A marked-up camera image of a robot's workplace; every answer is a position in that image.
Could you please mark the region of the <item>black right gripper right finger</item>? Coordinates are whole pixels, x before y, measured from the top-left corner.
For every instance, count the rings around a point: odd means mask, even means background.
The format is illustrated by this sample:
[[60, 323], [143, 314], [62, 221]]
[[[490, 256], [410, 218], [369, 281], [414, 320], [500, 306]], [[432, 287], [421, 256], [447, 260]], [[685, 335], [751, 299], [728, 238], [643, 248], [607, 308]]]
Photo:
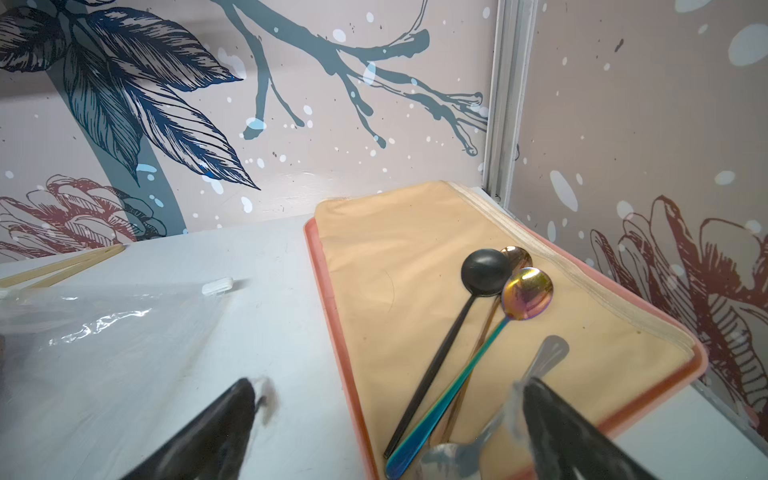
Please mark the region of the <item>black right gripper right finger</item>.
[[539, 479], [655, 479], [538, 378], [523, 389], [523, 414]]

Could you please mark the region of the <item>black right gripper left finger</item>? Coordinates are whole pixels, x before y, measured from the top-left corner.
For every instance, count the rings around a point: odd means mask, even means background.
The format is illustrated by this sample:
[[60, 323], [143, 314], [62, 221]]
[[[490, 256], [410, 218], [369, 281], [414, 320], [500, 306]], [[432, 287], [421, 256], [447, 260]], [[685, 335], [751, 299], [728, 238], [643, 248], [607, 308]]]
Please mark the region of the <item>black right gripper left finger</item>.
[[241, 378], [125, 477], [237, 479], [256, 413], [253, 384]]

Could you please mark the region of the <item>clear plastic vacuum bag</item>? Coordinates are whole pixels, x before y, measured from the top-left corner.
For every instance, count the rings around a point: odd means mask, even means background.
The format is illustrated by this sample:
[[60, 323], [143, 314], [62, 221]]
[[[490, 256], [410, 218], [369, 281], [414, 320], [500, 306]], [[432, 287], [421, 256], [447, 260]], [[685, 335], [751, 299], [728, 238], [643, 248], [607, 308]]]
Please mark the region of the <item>clear plastic vacuum bag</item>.
[[2, 477], [130, 471], [229, 297], [196, 284], [3, 290]]

